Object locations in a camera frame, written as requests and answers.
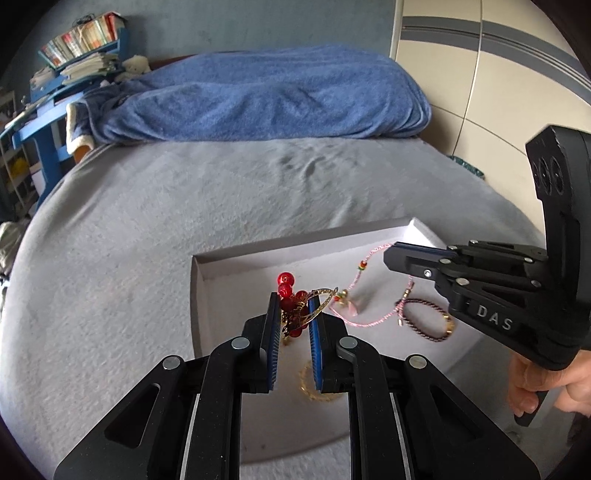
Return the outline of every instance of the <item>book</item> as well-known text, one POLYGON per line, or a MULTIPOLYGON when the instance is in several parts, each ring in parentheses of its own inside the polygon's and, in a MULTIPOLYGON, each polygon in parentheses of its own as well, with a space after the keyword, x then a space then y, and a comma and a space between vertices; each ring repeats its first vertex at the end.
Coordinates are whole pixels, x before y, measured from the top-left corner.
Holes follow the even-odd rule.
POLYGON ((74 43, 74 39, 71 37, 71 35, 69 33, 64 33, 61 36, 61 39, 66 44, 66 47, 68 47, 69 50, 72 52, 72 55, 74 55, 74 57, 77 57, 78 55, 81 54, 81 51, 79 50, 78 45, 74 43))
POLYGON ((117 40, 119 38, 119 29, 125 28, 125 21, 123 17, 116 12, 111 12, 109 16, 109 22, 113 28, 113 32, 115 33, 115 40, 117 40))
POLYGON ((84 59, 68 65, 61 71, 66 77, 64 85, 76 82, 88 76, 107 75, 116 70, 117 55, 112 53, 95 52, 84 59))
POLYGON ((100 30, 103 32, 106 42, 107 43, 112 42, 114 40, 114 38, 111 37, 111 31, 109 30, 109 23, 107 22, 106 14, 101 15, 99 17, 99 24, 100 24, 100 30))
POLYGON ((74 58, 74 55, 72 55, 72 52, 70 50, 68 50, 68 47, 66 47, 66 44, 61 39, 61 37, 54 38, 53 39, 53 43, 60 50, 62 56, 65 59, 65 61, 68 61, 68 60, 71 60, 71 59, 74 58))
POLYGON ((38 53, 48 65, 59 68, 64 63, 118 40, 121 28, 125 28, 125 19, 117 12, 107 12, 54 37, 38 53))
POLYGON ((106 23, 107 23, 107 28, 109 29, 109 36, 111 37, 112 41, 117 40, 117 35, 115 34, 115 30, 113 29, 113 24, 111 21, 111 17, 114 15, 115 15, 114 12, 109 12, 104 15, 106 23))
POLYGON ((59 50, 59 48, 57 48, 56 44, 54 43, 53 40, 50 40, 49 43, 47 43, 47 47, 50 49, 50 51, 57 57, 57 59, 60 61, 60 65, 65 63, 66 57, 64 57, 63 53, 59 50))
POLYGON ((82 29, 84 28, 84 25, 78 25, 76 28, 74 28, 71 33, 74 34, 74 36, 76 37, 76 40, 78 41, 79 45, 82 48, 82 51, 84 53, 86 53, 87 51, 92 50, 91 46, 89 45, 89 43, 86 41, 86 39, 84 38, 84 35, 82 34, 82 29))
POLYGON ((74 57, 79 57, 84 53, 82 51, 82 48, 80 48, 80 45, 78 45, 76 37, 73 34, 70 34, 70 32, 68 32, 64 33, 61 37, 64 40, 64 42, 66 42, 66 45, 70 49, 70 51, 74 54, 74 57))
POLYGON ((53 67, 59 67, 60 61, 55 57, 47 48, 47 45, 43 45, 40 49, 40 55, 49 65, 53 67))
POLYGON ((99 21, 99 19, 98 18, 95 19, 93 21, 93 23, 95 24, 96 31, 98 32, 98 38, 99 38, 99 41, 100 41, 100 45, 99 46, 107 45, 107 43, 109 43, 109 42, 107 41, 107 37, 105 37, 105 34, 103 32, 103 29, 100 27, 100 21, 99 21))

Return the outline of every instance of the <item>gray wall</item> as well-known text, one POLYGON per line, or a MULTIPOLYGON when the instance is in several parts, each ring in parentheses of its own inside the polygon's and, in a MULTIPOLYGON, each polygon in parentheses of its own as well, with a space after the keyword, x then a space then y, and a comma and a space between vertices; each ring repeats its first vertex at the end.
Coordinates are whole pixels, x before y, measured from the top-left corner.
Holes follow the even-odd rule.
POLYGON ((164 59, 216 50, 346 43, 388 55, 394 0, 61 0, 31 31, 0 85, 28 94, 41 45, 90 12, 129 20, 131 53, 164 59))

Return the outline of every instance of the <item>gray bed sheet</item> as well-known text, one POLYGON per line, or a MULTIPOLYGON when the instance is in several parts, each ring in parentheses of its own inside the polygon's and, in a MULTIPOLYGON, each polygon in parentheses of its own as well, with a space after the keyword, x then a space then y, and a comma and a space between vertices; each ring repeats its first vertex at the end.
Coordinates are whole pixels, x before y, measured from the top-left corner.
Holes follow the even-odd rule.
MULTIPOLYGON (((418 139, 100 148, 47 198, 18 252, 0 325, 0 412, 51 478, 161 358, 193 357, 193 254, 411 217, 446 242, 543 245, 515 206, 418 139)), ((501 366, 488 368, 502 384, 506 352, 494 348, 501 366)), ((248 465, 243 476, 348 478, 347 448, 248 465)))

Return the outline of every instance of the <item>yellow object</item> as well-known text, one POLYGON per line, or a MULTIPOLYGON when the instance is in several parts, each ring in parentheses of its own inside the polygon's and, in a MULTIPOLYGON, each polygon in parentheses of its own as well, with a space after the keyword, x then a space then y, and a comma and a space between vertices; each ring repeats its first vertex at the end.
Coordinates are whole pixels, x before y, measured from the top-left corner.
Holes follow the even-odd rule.
POLYGON ((18 157, 10 167, 10 175, 13 179, 28 171, 29 164, 22 157, 18 157))

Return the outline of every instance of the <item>jewelry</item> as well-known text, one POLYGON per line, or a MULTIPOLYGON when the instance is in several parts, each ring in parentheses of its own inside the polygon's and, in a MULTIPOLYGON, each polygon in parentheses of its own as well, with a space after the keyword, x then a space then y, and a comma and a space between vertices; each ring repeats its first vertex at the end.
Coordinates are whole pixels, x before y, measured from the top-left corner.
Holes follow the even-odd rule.
POLYGON ((332 290, 330 288, 318 288, 309 293, 300 290, 294 295, 293 285, 295 282, 296 280, 290 272, 280 273, 277 277, 277 293, 281 297, 281 322, 283 324, 284 340, 288 336, 299 337, 302 330, 308 328, 308 324, 320 315, 322 310, 330 303, 330 299, 339 291, 338 288, 332 290), (328 298, 310 313, 308 301, 318 295, 328 295, 328 298))
POLYGON ((406 290, 404 290, 404 294, 402 295, 402 298, 396 302, 395 310, 398 312, 398 324, 400 326, 402 326, 404 324, 404 322, 406 321, 408 323, 408 326, 411 328, 411 330, 413 332, 418 333, 421 337, 426 338, 427 340, 431 340, 432 342, 442 342, 444 340, 447 340, 449 338, 449 336, 453 333, 454 329, 456 328, 456 323, 453 321, 451 315, 449 315, 448 312, 443 310, 439 305, 433 303, 432 301, 423 300, 423 299, 409 299, 408 296, 410 295, 413 287, 414 287, 414 281, 413 281, 412 277, 409 277, 408 286, 407 286, 406 290), (431 307, 436 312, 439 312, 441 314, 441 316, 443 317, 443 320, 445 320, 445 323, 446 323, 445 334, 442 335, 441 337, 435 337, 433 335, 430 335, 429 333, 421 330, 408 317, 405 317, 404 316, 404 307, 407 305, 407 303, 418 303, 419 305, 426 305, 427 307, 431 307))
POLYGON ((335 296, 333 296, 332 304, 329 306, 330 311, 332 313, 334 313, 337 317, 339 317, 341 320, 343 320, 347 325, 351 325, 352 327, 361 327, 361 328, 373 327, 373 326, 378 325, 378 324, 384 322, 385 320, 389 319, 391 316, 397 315, 398 316, 398 324, 400 326, 402 326, 404 324, 404 322, 406 321, 408 323, 409 327, 413 330, 413 332, 418 333, 423 338, 431 340, 432 342, 442 342, 443 340, 446 340, 447 338, 449 338, 449 336, 454 331, 454 328, 455 328, 454 320, 448 314, 448 312, 446 312, 445 310, 443 310, 441 307, 439 307, 438 305, 436 305, 433 302, 430 302, 428 300, 423 300, 423 299, 409 299, 408 296, 410 295, 410 293, 414 287, 413 278, 410 276, 409 276, 407 288, 404 291, 402 298, 395 303, 394 308, 390 312, 388 312, 386 315, 384 315, 383 317, 381 317, 380 319, 378 319, 374 322, 370 322, 370 323, 351 322, 350 320, 345 318, 343 315, 340 314, 340 312, 338 312, 335 309, 335 307, 334 307, 335 303, 338 303, 341 305, 347 305, 351 316, 357 315, 358 310, 357 310, 355 304, 349 298, 350 291, 351 291, 351 289, 353 289, 355 287, 355 285, 357 285, 357 282, 359 281, 361 274, 365 271, 365 269, 368 266, 369 259, 377 252, 385 250, 391 246, 392 246, 392 244, 383 244, 383 245, 380 245, 380 246, 370 250, 369 254, 359 263, 359 266, 357 267, 358 272, 355 275, 355 278, 353 279, 353 281, 351 282, 351 285, 349 285, 348 288, 338 292, 335 296), (446 333, 441 337, 435 337, 435 336, 430 335, 427 332, 421 330, 412 320, 410 320, 408 317, 404 316, 404 307, 408 303, 419 303, 421 305, 431 307, 435 311, 441 313, 441 315, 443 316, 443 319, 446 322, 446 333))
POLYGON ((316 390, 311 361, 308 361, 304 368, 300 370, 300 390, 309 399, 316 401, 333 401, 343 395, 342 393, 320 393, 316 390))

